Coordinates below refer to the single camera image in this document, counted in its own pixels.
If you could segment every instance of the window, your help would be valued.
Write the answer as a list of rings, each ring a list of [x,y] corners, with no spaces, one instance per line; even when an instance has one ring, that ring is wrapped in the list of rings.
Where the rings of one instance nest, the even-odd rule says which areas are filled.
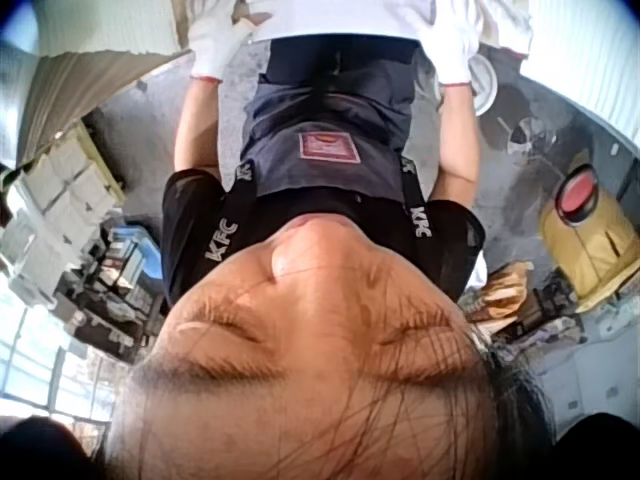
[[[49,415],[89,451],[111,420],[128,367],[71,342],[60,320],[25,307],[0,275],[0,415]]]
[[[68,344],[62,322],[44,308],[29,309],[18,334],[4,391],[46,405],[58,348]]]

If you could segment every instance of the floor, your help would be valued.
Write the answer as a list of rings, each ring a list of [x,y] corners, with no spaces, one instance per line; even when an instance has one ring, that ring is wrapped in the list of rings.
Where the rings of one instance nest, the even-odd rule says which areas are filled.
[[[592,152],[600,182],[613,194],[620,190],[633,162],[603,128],[572,105],[517,73],[517,62],[485,51],[496,69],[500,89],[494,106],[480,117],[482,167],[474,212],[487,230],[485,257],[489,270],[511,260],[532,261],[533,285],[543,283],[553,269],[538,235],[538,216],[551,198],[560,176],[583,148]],[[223,183],[229,186],[238,163],[244,105],[251,99],[257,75],[269,55],[268,44],[243,47],[229,67],[221,87],[220,158]],[[123,214],[141,223],[157,239],[161,229],[164,183],[172,171],[172,149],[193,58],[182,57],[161,72],[138,81],[85,118],[98,149],[114,173],[126,182],[128,200]],[[435,100],[418,96],[405,155],[418,165],[427,193],[438,164],[438,114]],[[544,122],[556,142],[546,161],[509,153],[509,128],[526,116]],[[627,215],[640,201],[626,202]],[[583,318],[579,341],[554,343],[532,362],[532,370],[552,398],[552,414],[561,433],[594,411],[617,413],[640,423],[638,411],[638,319],[640,298],[615,310],[604,307]],[[616,325],[612,331],[602,324]]]

